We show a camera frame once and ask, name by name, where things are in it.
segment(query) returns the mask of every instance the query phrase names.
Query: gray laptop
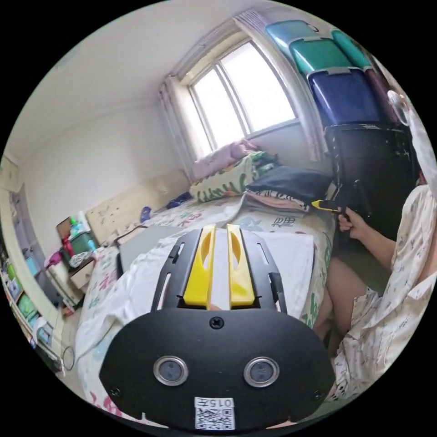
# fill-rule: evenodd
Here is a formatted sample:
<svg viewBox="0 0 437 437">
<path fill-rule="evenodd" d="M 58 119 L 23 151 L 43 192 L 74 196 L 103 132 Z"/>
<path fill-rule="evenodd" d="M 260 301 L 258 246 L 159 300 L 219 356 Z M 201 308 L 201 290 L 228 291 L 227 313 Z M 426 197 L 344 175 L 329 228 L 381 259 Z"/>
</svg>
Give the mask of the gray laptop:
<svg viewBox="0 0 437 437">
<path fill-rule="evenodd" d="M 136 228 L 131 233 L 119 239 L 120 261 L 123 272 L 129 270 L 132 262 L 141 254 L 146 254 L 158 244 L 158 241 L 180 232 L 181 228 L 174 226 L 150 226 Z"/>
</svg>

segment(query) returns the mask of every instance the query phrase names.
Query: wooden headboard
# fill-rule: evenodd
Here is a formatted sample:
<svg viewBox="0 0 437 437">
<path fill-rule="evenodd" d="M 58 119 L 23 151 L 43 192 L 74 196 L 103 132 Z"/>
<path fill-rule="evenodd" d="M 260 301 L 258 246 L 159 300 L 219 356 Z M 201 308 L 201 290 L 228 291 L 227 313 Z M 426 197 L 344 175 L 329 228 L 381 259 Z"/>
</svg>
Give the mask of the wooden headboard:
<svg viewBox="0 0 437 437">
<path fill-rule="evenodd" d="M 190 183 L 185 173 L 173 170 L 102 202 L 87 211 L 86 219 L 98 243 L 102 244 L 114 232 L 123 231 L 132 223 L 139 222 L 141 210 L 145 206 L 149 206 L 153 212 L 157 211 L 189 188 Z"/>
</svg>

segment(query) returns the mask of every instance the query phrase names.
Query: window frame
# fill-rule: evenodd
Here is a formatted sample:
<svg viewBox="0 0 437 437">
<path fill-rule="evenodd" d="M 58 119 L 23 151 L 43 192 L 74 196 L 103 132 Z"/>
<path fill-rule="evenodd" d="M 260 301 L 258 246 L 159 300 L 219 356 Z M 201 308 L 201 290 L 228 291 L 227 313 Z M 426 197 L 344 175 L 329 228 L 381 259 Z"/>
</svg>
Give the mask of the window frame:
<svg viewBox="0 0 437 437">
<path fill-rule="evenodd" d="M 287 98 L 287 101 L 291 107 L 291 110 L 293 111 L 295 118 L 291 120 L 287 120 L 282 123 L 277 123 L 272 126 L 268 126 L 265 129 L 261 130 L 254 130 L 253 126 L 251 124 L 250 118 L 248 117 L 247 111 L 244 108 L 244 104 L 240 98 L 240 96 L 237 93 L 237 90 L 235 89 L 235 86 L 233 85 L 230 77 L 228 76 L 225 68 L 221 64 L 221 60 L 224 59 L 226 56 L 230 55 L 232 52 L 239 49 L 241 46 L 244 46 L 246 44 L 251 44 L 252 47 L 261 55 L 261 57 L 264 59 L 264 61 L 267 63 L 267 65 L 272 70 L 274 76 L 278 80 L 282 90 L 284 91 L 284 94 Z M 259 137 L 261 135 L 264 135 L 268 132 L 275 131 L 278 129 L 282 129 L 286 126 L 293 125 L 299 122 L 298 117 L 296 115 L 296 110 L 294 108 L 293 102 L 291 100 L 290 94 L 287 91 L 287 87 L 284 84 L 284 81 L 282 80 L 279 72 L 275 68 L 275 66 L 270 62 L 270 60 L 267 58 L 267 56 L 263 53 L 263 51 L 255 44 L 255 42 L 251 38 L 244 38 L 242 39 L 238 44 L 233 45 L 229 49 L 222 52 L 219 56 L 217 56 L 215 59 L 213 59 L 207 67 L 205 67 L 203 70 L 201 70 L 188 84 L 188 91 L 191 95 L 191 98 L 194 102 L 194 106 L 196 107 L 197 113 L 199 115 L 200 121 L 202 123 L 202 126 L 205 130 L 206 136 L 209 140 L 209 143 L 211 145 L 212 150 L 219 149 L 214 135 L 212 134 L 211 126 L 209 125 L 208 119 L 206 117 L 206 114 L 202 108 L 202 104 L 200 102 L 200 99 L 196 93 L 196 90 L 194 89 L 195 85 L 203 79 L 208 73 L 210 73 L 212 70 L 214 70 L 217 73 L 217 76 L 219 77 L 220 81 L 222 82 L 226 93 L 228 94 L 228 97 L 231 101 L 231 104 L 234 108 L 235 114 L 238 118 L 238 121 L 240 123 L 241 129 L 244 134 L 244 138 L 250 140 L 255 137 Z"/>
</svg>

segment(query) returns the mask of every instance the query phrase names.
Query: hand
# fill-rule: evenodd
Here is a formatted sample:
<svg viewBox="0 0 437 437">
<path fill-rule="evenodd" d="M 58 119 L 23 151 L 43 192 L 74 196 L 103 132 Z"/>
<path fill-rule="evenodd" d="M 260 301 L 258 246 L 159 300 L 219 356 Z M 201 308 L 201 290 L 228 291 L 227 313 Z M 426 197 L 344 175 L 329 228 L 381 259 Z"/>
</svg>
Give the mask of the hand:
<svg viewBox="0 0 437 437">
<path fill-rule="evenodd" d="M 352 211 L 350 208 L 346 208 L 346 214 L 349 216 L 349 221 L 346 220 L 342 214 L 338 216 L 340 231 L 350 231 L 351 238 L 361 241 L 369 226 L 360 215 Z"/>
</svg>

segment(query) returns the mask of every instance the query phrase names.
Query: door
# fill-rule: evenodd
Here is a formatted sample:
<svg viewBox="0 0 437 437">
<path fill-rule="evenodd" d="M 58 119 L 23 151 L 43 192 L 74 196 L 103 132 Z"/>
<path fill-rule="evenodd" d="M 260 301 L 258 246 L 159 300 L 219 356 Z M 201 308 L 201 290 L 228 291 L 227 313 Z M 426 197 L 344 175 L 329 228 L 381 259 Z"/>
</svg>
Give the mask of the door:
<svg viewBox="0 0 437 437">
<path fill-rule="evenodd" d="M 46 258 L 41 246 L 38 243 L 38 240 L 36 239 L 36 235 L 30 221 L 24 185 L 21 187 L 19 193 L 12 194 L 12 202 L 14 203 L 17 211 L 17 215 L 14 220 L 15 233 L 20 244 L 20 248 L 23 251 L 24 258 L 32 258 L 31 263 L 29 264 L 32 264 L 32 267 L 35 266 L 35 279 L 38 285 L 41 287 L 44 294 L 48 297 L 52 304 L 57 307 L 61 303 L 62 298 L 59 296 L 56 288 L 46 275 L 44 268 L 44 262 Z"/>
</svg>

